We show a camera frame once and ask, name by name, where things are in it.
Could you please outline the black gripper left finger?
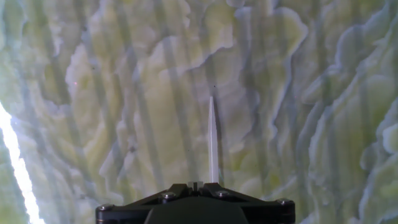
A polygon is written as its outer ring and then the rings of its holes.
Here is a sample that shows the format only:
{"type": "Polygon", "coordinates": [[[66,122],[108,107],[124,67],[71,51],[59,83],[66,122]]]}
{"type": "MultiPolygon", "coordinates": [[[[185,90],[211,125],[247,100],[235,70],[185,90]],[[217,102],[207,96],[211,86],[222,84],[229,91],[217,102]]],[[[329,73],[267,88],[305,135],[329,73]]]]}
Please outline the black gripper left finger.
{"type": "Polygon", "coordinates": [[[102,204],[96,207],[96,224],[122,223],[132,220],[133,223],[144,223],[149,212],[160,205],[175,200],[192,196],[195,190],[195,183],[173,184],[170,188],[158,192],[154,195],[140,199],[128,205],[117,206],[112,203],[102,204]]]}

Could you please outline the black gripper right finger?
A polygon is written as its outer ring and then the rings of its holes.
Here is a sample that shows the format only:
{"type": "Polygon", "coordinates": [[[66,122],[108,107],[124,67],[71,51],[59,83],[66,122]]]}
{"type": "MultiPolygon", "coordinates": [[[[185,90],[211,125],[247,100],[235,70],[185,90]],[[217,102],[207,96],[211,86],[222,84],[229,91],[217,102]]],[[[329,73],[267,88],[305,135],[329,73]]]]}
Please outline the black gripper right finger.
{"type": "Polygon", "coordinates": [[[233,215],[234,208],[242,211],[248,223],[295,223],[295,202],[287,198],[265,201],[222,187],[218,183],[195,183],[195,195],[220,202],[222,208],[233,215]]]}

